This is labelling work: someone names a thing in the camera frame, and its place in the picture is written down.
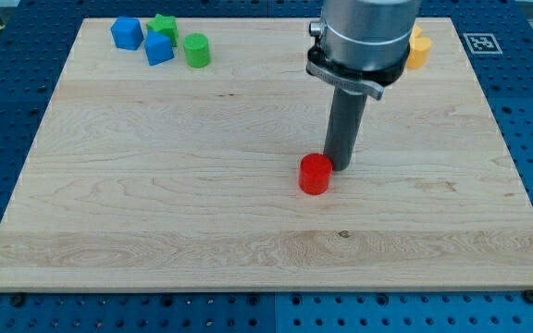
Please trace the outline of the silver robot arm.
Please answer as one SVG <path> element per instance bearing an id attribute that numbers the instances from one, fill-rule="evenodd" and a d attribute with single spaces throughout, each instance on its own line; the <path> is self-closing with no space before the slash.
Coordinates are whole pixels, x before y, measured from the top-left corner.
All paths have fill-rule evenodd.
<path id="1" fill-rule="evenodd" d="M 420 0 L 325 0 L 309 34 L 336 65 L 378 71 L 408 57 Z"/>

